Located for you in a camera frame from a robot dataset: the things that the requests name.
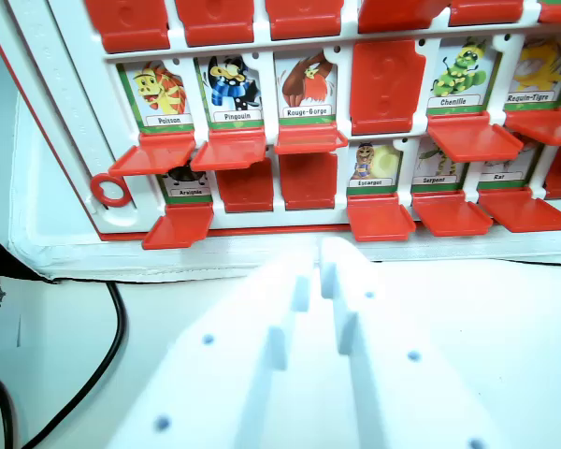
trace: hole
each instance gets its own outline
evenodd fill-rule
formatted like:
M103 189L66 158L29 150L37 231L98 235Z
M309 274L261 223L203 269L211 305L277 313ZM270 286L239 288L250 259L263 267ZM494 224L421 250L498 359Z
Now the hole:
M121 199L124 196L122 188L114 182L104 181L100 184L104 196L110 199Z
M417 351L409 351L408 359L411 360L412 362L419 362L422 359L422 355Z
M484 449L486 446L484 445L482 440L479 440L477 438L472 438L469 441L469 447L470 449Z
M156 418L156 422L153 423L153 426L156 428L157 432L164 432L170 427L170 419L168 416L158 416L158 418Z

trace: cartoon character picture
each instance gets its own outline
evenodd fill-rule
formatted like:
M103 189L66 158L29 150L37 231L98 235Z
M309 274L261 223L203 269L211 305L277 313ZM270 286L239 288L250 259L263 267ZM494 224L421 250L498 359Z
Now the cartoon character picture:
M486 72L478 70L478 61L486 52L486 41L476 41L468 37L464 47L455 56L453 65L447 64L447 56L442 60L446 70L434 80L432 92L435 96L460 94L472 86L480 86L486 81Z
M374 147L371 143L362 143L355 154L355 171L352 180L367 180L371 175Z
M449 158L449 156L447 156L447 155L444 153L443 150L441 150L441 149L439 148L439 146L438 146L437 144L434 144L434 148L433 148L432 150L430 150L430 151L428 151L428 152L422 152L422 153L420 153L420 155L418 156L418 161L419 161L419 163L418 163L418 169L420 168L420 166L422 165L422 162L423 162L424 160L431 159L431 158L433 158L433 157L435 157L435 156L439 156L439 157L440 157L439 166L437 167L435 176L440 176L440 175L442 175L442 174L443 174L442 172L443 172L445 166L448 167L448 169L449 169L449 173L448 173L448 174L449 174L450 176L453 176L453 175L456 175L456 174L457 174L457 165L455 164L455 162L453 162L453 161Z
M150 108L164 115L182 114L187 99L183 82L158 64L149 62L135 75L137 91Z
M180 185L181 182L197 181L199 185L206 185L208 178L205 171L192 171L189 167L191 161L184 166L175 167L163 175L163 178L171 178L173 185Z
M208 83L212 89L212 105L222 106L225 98L231 98L235 110L247 110L248 105L259 107L256 97L260 94L255 80L247 78L248 67L240 56L227 58L218 64L212 56L208 64Z
M297 62L282 84L282 96L287 105L298 107L306 99L325 101L329 93L326 79L332 69L333 65L326 61L322 51Z
M208 177L205 171L192 171L190 161L158 176L158 183L167 204L211 202Z
M510 169L512 165L514 165L516 162L520 162L526 159L525 153L532 152L531 157L533 157L534 151L539 146L538 142L536 140L533 140L532 138L523 136L520 133L513 133L513 135L524 143L524 147L522 148L518 156L515 159L511 159L510 161L485 162L484 167L489 168L489 170L487 170L489 173L494 173L494 172L510 173Z
M561 41L554 37L529 39L515 69L515 91L552 91L561 82Z
M401 152L391 145L361 143L355 152L355 169L351 179L356 181L385 179L393 183L393 180L396 180L400 160Z

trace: black cable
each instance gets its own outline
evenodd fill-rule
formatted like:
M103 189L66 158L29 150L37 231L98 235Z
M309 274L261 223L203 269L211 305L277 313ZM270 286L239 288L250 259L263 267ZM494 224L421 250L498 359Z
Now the black cable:
M0 413L2 414L2 429L4 431L4 447L5 449L14 449L14 425L13 412L10 403L10 396L7 388L0 382Z
M104 359L93 372L92 377L85 383L85 385L77 392L77 394L69 400L66 405L59 411L49 423L42 428L37 435L34 436L29 442L27 442L22 449L32 449L40 444L50 433L60 424L65 418L77 407L81 401L87 396L87 394L94 388L98 383L102 375L108 369L108 366L114 359L114 356L118 353L124 336L127 331L127 315L124 309L124 304L122 303L121 294L119 293L119 288L115 282L106 282L110 296L112 297L112 302L114 304L114 309L116 311L117 325L116 333L114 334L114 340L108 349L108 352L104 356ZM13 438L13 421L14 414L12 408L10 407L10 399L8 397L8 392L5 387L0 382L0 411L2 412L2 420L5 432L5 448L14 449L14 438Z

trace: white plastic frame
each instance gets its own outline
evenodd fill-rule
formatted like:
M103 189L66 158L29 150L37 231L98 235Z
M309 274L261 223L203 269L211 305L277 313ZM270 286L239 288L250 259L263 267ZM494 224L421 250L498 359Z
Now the white plastic frame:
M158 59L164 62L168 70L182 77L187 87L187 101L194 117L194 135L199 147L208 140L209 130L197 89L193 59L220 53L242 54L245 63L260 74L266 142L270 146L276 142L279 130L276 83L271 80L274 77L274 52L323 48L328 61L338 67L338 130L349 141L394 140L395 147L403 151L397 186L399 202L409 208L414 163L412 158L415 157L419 138L425 135L427 127L425 110L440 40L446 36L493 36L492 44L501 53L501 64L487 111L491 123L503 124L505 121L503 105L525 36L538 32L561 33L560 26L538 25L540 4L537 0L525 0L523 15L517 23L449 27L450 10L445 8L432 21L428 29L360 35L357 33L357 1L345 0L341 10L341 32L338 36L274 41L270 37L265 0L255 0L252 43L190 48L187 46L184 28L178 17L174 0L165 0L170 49L107 54L102 47L101 36L92 27L82 0L7 1L23 35L26 36L27 45L36 59L50 94L69 127L73 140L69 145L71 151L69 157L77 158L75 161L77 168L72 167L71 161L65 165L65 169L76 189L83 192L88 191L88 172L94 175L106 171L113 161L112 156L119 158L131 146L138 143L137 125L120 84L116 63ZM42 30L44 33L36 33L37 30ZM510 38L506 40L505 35L510 35ZM426 58L426 68L418 106L413 114L412 129L408 133L353 136L349 114L352 46L360 40L400 38L416 39L416 51ZM421 38L425 41L423 46L420 45ZM46 46L49 46L49 51L45 51ZM336 46L340 47L340 52L334 51ZM253 57L255 53L258 54L257 59ZM56 68L60 70L54 69L54 61L58 62ZM63 88L63 77L70 81L70 86L75 87ZM88 136L96 136L96 139L90 144ZM409 142L403 143L401 141L403 138L408 138ZM60 148L60 146L57 148L59 156L62 151ZM80 153L82 161L75 152ZM214 173L209 173L215 212L212 228L348 223L346 187L351 168L347 167L346 148L338 149L335 153L338 156L338 181L336 204L333 210L285 210L281 195L278 158L271 147L268 147L266 156L271 159L273 165L274 210L272 212L226 213ZM540 157L530 182L534 197L544 197L542 184L553 158L554 149L543 152ZM468 201L475 202L478 199L477 185L481 171L482 163L469 165L463 187ZM82 196L86 198L85 206L100 232L149 231L157 217L164 213L165 202L154 177L126 177L125 180L134 202L125 208L107 209L101 206L91 193Z

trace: escargot card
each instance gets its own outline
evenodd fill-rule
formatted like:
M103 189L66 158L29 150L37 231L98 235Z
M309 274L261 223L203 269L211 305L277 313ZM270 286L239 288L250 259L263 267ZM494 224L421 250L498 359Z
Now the escargot card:
M331 123L337 107L337 66L322 50L274 55L279 123Z
M442 39L427 114L485 110L496 74L497 56L489 36Z
M194 129L183 81L162 61L117 64L117 69L140 132Z
M396 150L391 140L362 142L349 147L350 195L391 194L401 166L402 152Z

